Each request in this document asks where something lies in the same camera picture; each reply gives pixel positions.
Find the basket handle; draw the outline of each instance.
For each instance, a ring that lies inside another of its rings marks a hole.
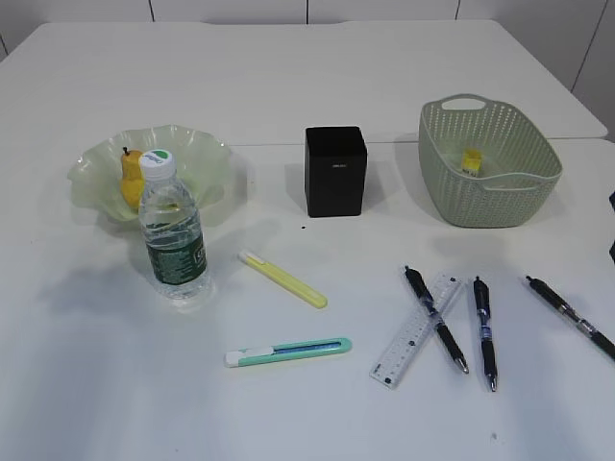
[[[488,184],[491,182],[490,180],[478,181],[476,184],[485,191],[489,192],[531,192],[532,190],[536,190],[538,187],[543,185],[545,182],[550,181],[549,178],[542,178],[540,176],[530,175],[528,173],[509,173],[506,175],[507,180],[533,180],[535,182],[534,185],[530,187],[493,187]]]
[[[472,94],[472,93],[454,94],[453,96],[448,96],[448,97],[446,97],[444,99],[439,100],[438,104],[440,105],[442,110],[455,111],[455,110],[459,110],[459,109],[446,109],[444,107],[444,104],[448,103],[450,101],[456,101],[456,100],[459,100],[459,99],[470,99],[470,100],[473,100],[473,101],[480,101],[480,102],[484,103],[484,106],[482,108],[479,108],[479,109],[462,109],[462,110],[483,110],[487,106],[492,106],[493,105],[493,101],[492,100],[484,98],[482,96],[479,96],[478,94]]]

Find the yellow utility knife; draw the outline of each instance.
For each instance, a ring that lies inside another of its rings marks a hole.
[[[284,287],[289,292],[298,296],[305,302],[310,303],[314,307],[322,309],[327,305],[327,298],[318,293],[316,290],[304,284],[302,281],[295,279],[275,264],[267,262],[247,250],[239,252],[238,256],[239,259],[241,259],[247,265],[249,265],[253,269],[256,269],[261,274],[266,275],[278,285]]]

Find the white wall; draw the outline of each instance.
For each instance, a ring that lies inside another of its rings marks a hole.
[[[459,19],[495,19],[568,89],[606,0],[461,0]]]
[[[607,138],[615,142],[615,0],[606,7],[574,94],[601,119],[610,131]]]
[[[306,0],[152,0],[157,21],[305,24]]]
[[[374,19],[455,19],[457,0],[309,0],[309,23]]]
[[[0,33],[10,52],[45,22],[151,21],[151,16],[147,0],[0,0]]]

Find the pen tip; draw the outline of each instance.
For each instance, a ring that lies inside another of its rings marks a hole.
[[[470,370],[468,370],[468,364],[463,358],[456,359],[455,363],[457,364],[457,366],[461,369],[463,373],[465,373],[466,375],[470,373]]]

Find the bottle cap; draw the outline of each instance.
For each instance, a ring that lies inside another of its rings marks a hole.
[[[167,180],[175,175],[175,159],[169,151],[155,149],[148,151],[138,160],[145,181]]]

